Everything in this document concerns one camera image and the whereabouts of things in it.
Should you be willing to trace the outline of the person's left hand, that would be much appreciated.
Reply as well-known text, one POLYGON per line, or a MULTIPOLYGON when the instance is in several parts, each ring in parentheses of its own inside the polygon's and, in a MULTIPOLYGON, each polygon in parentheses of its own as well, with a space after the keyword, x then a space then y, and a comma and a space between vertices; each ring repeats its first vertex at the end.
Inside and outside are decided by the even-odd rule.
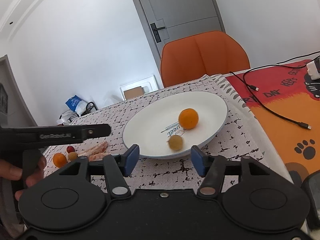
MULTIPOLYGON (((47 165, 47 161, 44 156, 39 159, 37 169, 30 175, 25 183, 27 187, 34 186, 36 183, 44 178, 44 168, 47 165)), ((1 159, 0 167, 1 177, 7 180, 20 180, 22 178, 22 169, 18 168, 7 161, 1 159)))

